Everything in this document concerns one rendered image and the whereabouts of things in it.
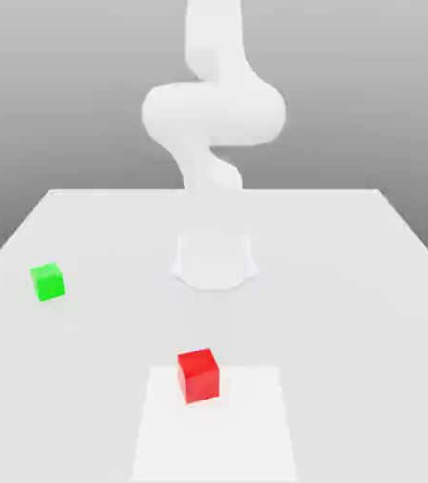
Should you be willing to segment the small red cube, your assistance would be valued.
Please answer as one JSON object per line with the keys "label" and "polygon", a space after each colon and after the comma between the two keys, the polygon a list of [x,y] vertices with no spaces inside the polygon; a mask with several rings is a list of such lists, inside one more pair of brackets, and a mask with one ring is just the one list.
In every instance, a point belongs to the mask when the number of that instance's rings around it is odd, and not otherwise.
{"label": "small red cube", "polygon": [[179,354],[177,379],[187,404],[220,396],[220,368],[209,348]]}

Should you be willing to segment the small green cube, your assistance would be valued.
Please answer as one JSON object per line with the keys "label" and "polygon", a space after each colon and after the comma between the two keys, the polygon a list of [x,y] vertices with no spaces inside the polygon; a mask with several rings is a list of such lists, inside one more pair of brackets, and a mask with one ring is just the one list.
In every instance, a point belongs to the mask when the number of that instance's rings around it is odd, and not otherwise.
{"label": "small green cube", "polygon": [[40,301],[51,300],[65,294],[63,273],[55,263],[32,267],[30,275]]}

